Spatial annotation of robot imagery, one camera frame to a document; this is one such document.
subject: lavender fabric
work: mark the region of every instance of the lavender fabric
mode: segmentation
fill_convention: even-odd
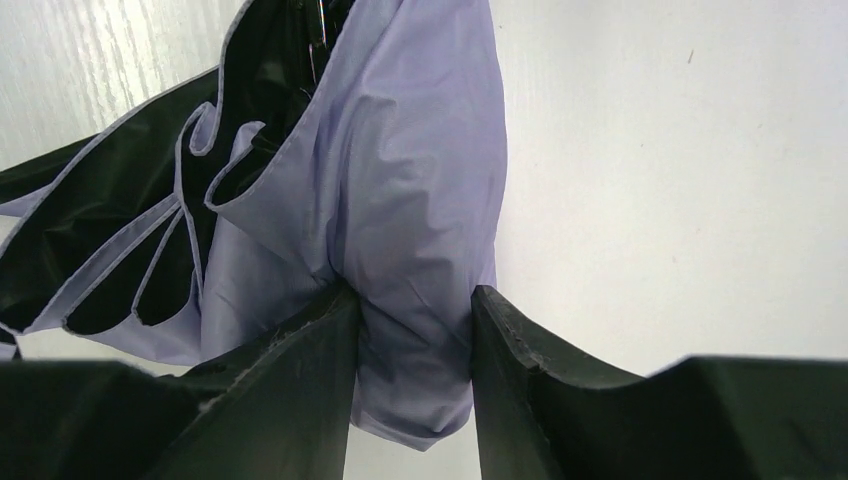
[[[214,145],[222,91],[187,119],[196,156],[185,161],[203,161]],[[507,162],[487,0],[357,0],[294,131],[244,193],[216,203],[260,127],[242,126],[206,192],[219,218],[184,311],[156,327],[133,313],[94,339],[193,364],[267,330],[343,277],[362,297],[365,319],[351,421],[426,450],[468,419],[470,297],[476,285],[495,283]],[[190,217],[179,175],[165,204],[104,245],[100,263],[57,294],[62,308],[28,331],[62,326],[73,300],[132,248],[127,240],[160,224],[151,218],[176,225]]]

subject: folded fabric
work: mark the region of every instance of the folded fabric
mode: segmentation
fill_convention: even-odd
[[[23,216],[0,248],[0,323],[194,364],[341,278],[365,319],[351,420],[424,450],[467,421],[470,296],[495,282],[506,133],[488,2],[335,2],[317,73],[288,4],[247,1],[219,69],[26,188],[3,197],[0,172],[0,214]]]

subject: white surface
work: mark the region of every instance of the white surface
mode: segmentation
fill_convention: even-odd
[[[848,357],[848,3],[491,1],[508,298],[642,374],[691,353]],[[0,165],[211,67],[239,3],[0,0]],[[117,355],[53,332],[23,346]],[[351,430],[345,478],[479,478],[474,430],[424,455]]]

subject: wrinkled fabric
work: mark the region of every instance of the wrinkled fabric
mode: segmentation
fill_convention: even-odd
[[[224,43],[217,99],[170,132],[178,134],[173,192],[111,232],[35,321],[4,328],[74,331],[75,312],[92,308],[86,299],[121,284],[110,275],[126,275],[138,284],[118,292],[131,305],[115,311],[126,315],[83,336],[191,365],[273,327],[342,278],[360,294],[365,320],[351,421],[425,450],[468,419],[470,297],[495,283],[506,133],[488,2],[357,0],[287,133],[225,93],[239,81],[226,72],[240,23],[250,27],[269,2],[246,2]],[[86,153],[0,214],[22,215],[25,225]],[[178,311],[146,321],[139,305],[166,277],[157,274],[169,268],[161,258],[189,260],[188,293]],[[139,260],[144,272],[128,266]]]

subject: garment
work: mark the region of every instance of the garment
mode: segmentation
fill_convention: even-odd
[[[31,189],[0,250],[0,320],[15,334],[65,326],[191,365],[344,279],[365,321],[351,420],[425,450],[467,421],[470,296],[495,283],[506,133],[488,2],[357,0],[317,89],[302,95],[269,67],[288,48],[266,35],[287,21],[279,3],[246,2],[221,68],[129,113]],[[151,120],[161,109],[180,126]],[[150,128],[128,127],[145,115]],[[155,137],[171,148],[140,159],[144,151],[120,148],[121,135],[124,145]],[[110,141],[117,146],[103,147]],[[114,198],[96,208],[68,207],[62,222],[48,215],[58,208],[51,197],[59,204],[86,177],[83,166],[105,172],[115,157],[127,172],[149,170],[144,201],[118,209],[127,199],[110,189]],[[124,174],[110,181],[139,182]],[[18,202],[0,204],[0,214],[21,213]],[[30,296],[38,301],[17,301],[2,278],[43,279],[15,267],[12,252],[43,258],[45,245],[65,243],[33,239],[80,231],[90,231],[84,247],[56,247],[68,252],[59,255],[69,259],[65,274]]]

